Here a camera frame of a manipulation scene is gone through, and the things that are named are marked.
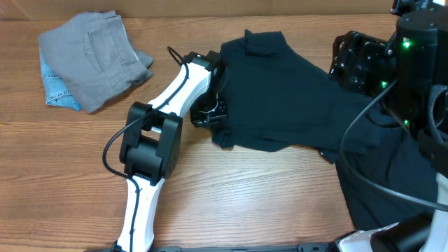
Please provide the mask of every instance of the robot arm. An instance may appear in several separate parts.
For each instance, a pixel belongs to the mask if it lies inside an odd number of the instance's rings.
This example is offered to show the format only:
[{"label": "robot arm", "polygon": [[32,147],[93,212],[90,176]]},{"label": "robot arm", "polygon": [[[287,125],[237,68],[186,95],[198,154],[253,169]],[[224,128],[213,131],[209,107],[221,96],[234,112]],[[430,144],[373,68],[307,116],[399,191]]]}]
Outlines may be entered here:
[{"label": "robot arm", "polygon": [[[182,88],[153,117],[141,120],[124,133],[120,161],[125,164],[125,173],[138,184],[140,195],[137,199],[135,185],[127,180],[125,222],[114,248],[116,251],[130,251],[130,231],[136,200],[139,204],[135,215],[132,250],[147,252],[153,244],[155,208],[160,190],[179,159],[182,117],[190,109],[192,123],[202,127],[226,117],[225,103],[218,99],[215,92],[224,71],[219,54],[211,51],[204,56],[191,52],[184,57],[184,62],[188,65],[189,74]],[[186,73],[186,67],[182,65],[178,76],[159,97],[148,104],[134,103],[128,113],[127,125],[153,110],[153,107],[163,104],[181,86]],[[142,136],[142,130],[160,133],[159,141]]]},{"label": "robot arm", "polygon": [[[329,75],[343,89],[372,97],[396,83],[381,99],[381,105],[414,137],[423,156],[438,172],[437,203],[446,206],[448,8],[444,4],[438,0],[395,0],[391,12],[402,17],[389,41],[356,31],[337,37]],[[409,232],[406,222],[359,231],[338,246],[343,252],[420,248],[421,252],[448,252],[448,212],[436,210],[430,223],[431,220],[425,222],[415,232]]]}]

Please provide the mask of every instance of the folded clothing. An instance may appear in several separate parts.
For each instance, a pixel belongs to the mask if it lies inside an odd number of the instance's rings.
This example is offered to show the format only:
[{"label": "folded clothing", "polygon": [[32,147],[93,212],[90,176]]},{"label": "folded clothing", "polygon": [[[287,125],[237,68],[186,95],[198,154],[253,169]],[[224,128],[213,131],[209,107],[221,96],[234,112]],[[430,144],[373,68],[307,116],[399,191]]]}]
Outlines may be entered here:
[{"label": "folded clothing", "polygon": [[[326,72],[291,49],[281,32],[253,34],[224,43],[221,80],[228,119],[212,127],[213,141],[278,151],[291,144],[319,149],[331,162],[350,122],[371,98],[347,92]],[[378,146],[382,128],[363,118],[347,150],[365,154]]]},{"label": "folded clothing", "polygon": [[71,95],[62,78],[47,65],[42,56],[42,52],[39,52],[39,57],[41,59],[41,75],[47,105],[80,111],[82,109],[81,105]]},{"label": "folded clothing", "polygon": [[115,11],[77,14],[38,42],[48,66],[88,113],[153,75],[153,58],[135,50]]}]

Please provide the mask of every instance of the wire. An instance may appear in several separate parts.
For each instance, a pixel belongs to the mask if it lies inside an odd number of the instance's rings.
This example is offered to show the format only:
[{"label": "wire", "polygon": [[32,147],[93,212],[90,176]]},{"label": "wire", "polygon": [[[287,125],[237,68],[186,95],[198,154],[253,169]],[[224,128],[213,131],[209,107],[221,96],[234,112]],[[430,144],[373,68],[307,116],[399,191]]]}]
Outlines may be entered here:
[{"label": "wire", "polygon": [[391,83],[383,92],[381,92],[377,97],[375,97],[359,114],[356,116],[356,118],[351,122],[351,124],[347,127],[344,134],[342,135],[341,142],[339,145],[339,157],[342,163],[342,166],[344,170],[353,176],[355,176],[357,179],[362,180],[363,182],[367,183],[368,185],[372,186],[373,188],[382,191],[383,193],[392,195],[394,197],[400,198],[402,200],[407,200],[408,202],[413,202],[415,204],[419,204],[421,206],[429,207],[432,209],[437,209],[441,211],[448,211],[448,206],[445,204],[440,203],[434,203],[429,202],[424,199],[419,199],[417,197],[413,197],[410,195],[403,194],[401,192],[394,191],[389,188],[385,188],[382,185],[379,185],[373,181],[370,181],[369,179],[365,178],[363,175],[361,175],[358,171],[356,171],[347,160],[346,153],[344,152],[344,144],[346,142],[347,134],[350,132],[351,128],[358,122],[358,120],[363,117],[381,98],[384,97],[397,83],[397,80],[395,80],[393,83]]},{"label": "wire", "polygon": [[139,188],[139,185],[137,184],[137,182],[132,178],[132,175],[126,175],[124,173],[116,171],[108,164],[108,162],[107,162],[107,153],[109,151],[109,148],[113,144],[113,142],[119,136],[121,136],[126,130],[128,130],[130,127],[132,127],[136,123],[140,122],[141,120],[149,118],[150,116],[154,115],[155,112],[159,111],[161,108],[166,106],[169,103],[169,101],[171,101],[173,99],[173,97],[182,89],[182,87],[187,82],[188,77],[190,75],[190,71],[188,69],[187,63],[183,60],[182,56],[180,54],[178,54],[173,48],[168,46],[167,50],[168,50],[169,54],[174,58],[174,60],[176,60],[176,62],[179,65],[185,66],[185,78],[183,79],[182,83],[179,85],[179,87],[161,105],[159,105],[156,108],[153,108],[152,110],[150,110],[149,112],[147,112],[143,116],[137,118],[136,120],[133,120],[130,124],[124,126],[117,133],[115,133],[115,135],[113,135],[111,137],[111,139],[106,143],[106,146],[104,147],[104,150],[103,150],[102,160],[103,160],[103,165],[105,166],[105,168],[108,171],[110,171],[111,173],[113,173],[113,174],[115,174],[117,176],[120,176],[120,177],[125,178],[125,179],[129,179],[135,186],[136,199],[135,199],[134,213],[132,214],[131,230],[129,232],[129,234],[130,234],[129,252],[132,252],[132,246],[133,246],[133,241],[134,241],[134,224],[135,224],[135,218],[137,217],[137,209],[139,208],[140,188]]}]

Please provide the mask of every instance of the blue jeans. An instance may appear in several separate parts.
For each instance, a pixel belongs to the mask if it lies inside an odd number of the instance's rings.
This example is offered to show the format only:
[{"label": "blue jeans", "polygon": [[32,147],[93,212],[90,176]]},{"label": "blue jeans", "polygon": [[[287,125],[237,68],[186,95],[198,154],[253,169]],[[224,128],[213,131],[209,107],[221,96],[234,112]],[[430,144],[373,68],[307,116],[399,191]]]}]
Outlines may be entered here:
[{"label": "blue jeans", "polygon": [[80,111],[82,109],[81,105],[71,95],[62,78],[47,65],[40,51],[39,55],[41,58],[41,74],[47,105]]}]

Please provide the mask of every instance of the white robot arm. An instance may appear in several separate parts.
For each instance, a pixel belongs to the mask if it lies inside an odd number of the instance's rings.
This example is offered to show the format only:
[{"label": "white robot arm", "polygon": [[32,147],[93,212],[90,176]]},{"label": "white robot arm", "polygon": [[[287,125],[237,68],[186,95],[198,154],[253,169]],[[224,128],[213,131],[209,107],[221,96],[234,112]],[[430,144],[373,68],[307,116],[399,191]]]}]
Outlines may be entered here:
[{"label": "white robot arm", "polygon": [[[159,97],[148,105],[135,103],[129,110],[127,124],[145,115],[153,107],[162,105],[155,116],[147,121],[142,120],[133,130],[126,131],[122,141],[120,161],[125,163],[126,173],[132,175],[140,189],[132,252],[147,252],[153,245],[155,209],[163,183],[171,175],[179,157],[182,117],[191,109],[192,123],[198,127],[226,117],[225,102],[219,100],[214,91],[224,71],[219,54],[211,51],[203,56],[191,52],[183,60],[178,76]],[[168,104],[163,105],[169,97]],[[141,136],[141,130],[161,133],[160,140]],[[130,252],[137,194],[133,182],[127,180],[127,184],[125,222],[115,247],[117,251]]]}]

